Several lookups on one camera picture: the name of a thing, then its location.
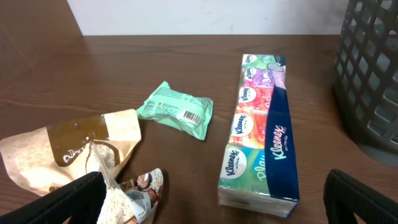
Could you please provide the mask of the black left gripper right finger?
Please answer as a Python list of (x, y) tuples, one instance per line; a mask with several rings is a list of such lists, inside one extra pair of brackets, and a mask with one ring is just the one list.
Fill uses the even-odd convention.
[(397, 203), (345, 172), (332, 169), (327, 175), (323, 201), (329, 224), (397, 224)]

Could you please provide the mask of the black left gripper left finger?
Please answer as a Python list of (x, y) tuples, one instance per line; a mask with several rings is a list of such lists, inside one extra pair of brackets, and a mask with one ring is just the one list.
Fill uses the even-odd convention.
[(90, 172), (63, 187), (1, 216), (1, 224), (95, 224), (106, 197), (102, 173)]

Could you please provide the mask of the beige brown snack pouch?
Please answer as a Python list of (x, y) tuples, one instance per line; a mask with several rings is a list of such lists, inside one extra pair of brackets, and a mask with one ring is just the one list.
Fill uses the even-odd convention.
[(106, 196), (98, 223), (152, 223), (164, 183), (162, 171), (156, 168), (116, 182), (140, 140), (136, 111), (124, 110), (5, 138), (1, 155), (11, 180), (40, 196), (100, 172)]

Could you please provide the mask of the Kleenex tissue multipack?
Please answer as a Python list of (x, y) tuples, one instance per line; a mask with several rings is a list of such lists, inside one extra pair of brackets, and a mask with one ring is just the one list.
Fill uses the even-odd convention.
[(245, 54), (218, 181), (221, 205), (289, 218), (300, 193), (283, 55)]

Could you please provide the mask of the grey plastic basket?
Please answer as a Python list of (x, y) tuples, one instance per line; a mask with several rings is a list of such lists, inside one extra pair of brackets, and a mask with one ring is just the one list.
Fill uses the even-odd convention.
[(333, 94), (348, 136), (397, 166), (397, 1), (350, 0), (334, 61)]

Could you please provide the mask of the mint green wrapped packet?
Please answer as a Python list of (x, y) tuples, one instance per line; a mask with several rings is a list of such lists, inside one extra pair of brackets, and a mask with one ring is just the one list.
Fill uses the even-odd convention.
[(212, 114), (213, 101), (210, 98), (172, 90), (167, 82), (162, 82), (137, 109), (139, 119), (156, 121), (185, 131), (202, 141), (206, 138)]

